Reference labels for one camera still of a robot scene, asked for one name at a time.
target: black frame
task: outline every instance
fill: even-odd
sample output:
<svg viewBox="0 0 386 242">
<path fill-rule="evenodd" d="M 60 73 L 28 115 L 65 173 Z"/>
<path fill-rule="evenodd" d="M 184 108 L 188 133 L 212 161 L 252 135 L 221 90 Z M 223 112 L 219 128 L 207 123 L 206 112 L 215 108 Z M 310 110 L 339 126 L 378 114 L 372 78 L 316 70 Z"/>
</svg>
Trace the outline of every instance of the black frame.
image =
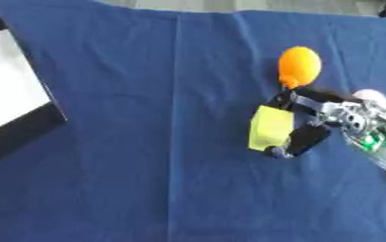
<svg viewBox="0 0 386 242">
<path fill-rule="evenodd" d="M 4 29 L 8 29 L 7 25 L 0 19 L 0 31 Z M 0 158 L 66 121 L 61 110 L 53 101 L 53 96 L 43 83 L 42 85 L 50 98 L 50 102 L 0 127 Z"/>
</svg>

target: blue tablecloth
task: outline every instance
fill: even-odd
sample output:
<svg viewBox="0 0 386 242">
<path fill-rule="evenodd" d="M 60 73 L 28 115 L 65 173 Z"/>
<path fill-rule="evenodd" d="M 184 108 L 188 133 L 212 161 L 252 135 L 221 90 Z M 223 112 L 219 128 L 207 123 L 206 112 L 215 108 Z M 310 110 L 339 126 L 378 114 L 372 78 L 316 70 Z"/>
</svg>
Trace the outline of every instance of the blue tablecloth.
<svg viewBox="0 0 386 242">
<path fill-rule="evenodd" d="M 0 0 L 68 123 L 0 161 L 0 241 L 386 241 L 386 174 L 335 134 L 294 160 L 248 150 L 276 59 L 386 94 L 386 20 Z"/>
</svg>

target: white surface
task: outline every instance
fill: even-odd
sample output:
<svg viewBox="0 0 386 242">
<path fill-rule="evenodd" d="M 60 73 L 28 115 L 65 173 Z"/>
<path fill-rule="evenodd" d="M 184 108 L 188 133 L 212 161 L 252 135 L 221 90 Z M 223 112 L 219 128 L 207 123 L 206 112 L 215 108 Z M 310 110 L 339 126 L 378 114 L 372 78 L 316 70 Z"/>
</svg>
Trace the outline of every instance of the white surface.
<svg viewBox="0 0 386 242">
<path fill-rule="evenodd" d="M 49 100 L 10 32 L 0 31 L 0 127 Z"/>
</svg>

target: yellow sponge cube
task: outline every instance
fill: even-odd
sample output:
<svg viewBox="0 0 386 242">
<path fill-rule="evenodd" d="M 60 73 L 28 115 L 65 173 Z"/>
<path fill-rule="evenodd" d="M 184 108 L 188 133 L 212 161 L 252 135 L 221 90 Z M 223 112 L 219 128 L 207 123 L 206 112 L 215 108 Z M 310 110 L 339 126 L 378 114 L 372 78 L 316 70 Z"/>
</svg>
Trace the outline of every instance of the yellow sponge cube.
<svg viewBox="0 0 386 242">
<path fill-rule="evenodd" d="M 249 148 L 264 151 L 267 147 L 281 147 L 293 129 L 292 112 L 260 106 L 252 118 Z"/>
</svg>

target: robotic arm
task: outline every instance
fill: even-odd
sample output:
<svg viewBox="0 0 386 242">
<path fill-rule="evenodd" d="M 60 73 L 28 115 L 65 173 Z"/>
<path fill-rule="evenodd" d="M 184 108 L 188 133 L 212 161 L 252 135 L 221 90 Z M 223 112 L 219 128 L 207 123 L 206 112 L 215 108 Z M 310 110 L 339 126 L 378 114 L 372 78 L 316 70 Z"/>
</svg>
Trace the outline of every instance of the robotic arm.
<svg viewBox="0 0 386 242">
<path fill-rule="evenodd" d="M 282 92 L 266 106 L 261 107 L 277 112 L 304 112 L 312 118 L 283 137 L 282 144 L 255 149 L 263 150 L 265 154 L 277 158 L 293 158 L 321 143 L 330 135 L 331 129 L 339 129 L 348 145 L 365 152 L 375 164 L 386 170 L 386 105 L 300 87 Z M 273 116 L 254 117 L 259 123 L 265 123 L 271 118 Z M 268 124 L 263 124 L 263 127 L 264 130 L 280 129 Z M 274 138 L 271 136 L 276 133 L 264 131 L 261 135 L 259 132 L 252 135 L 254 129 L 258 129 L 257 125 L 251 127 L 251 143 L 256 143 L 259 139 L 271 140 Z"/>
</svg>

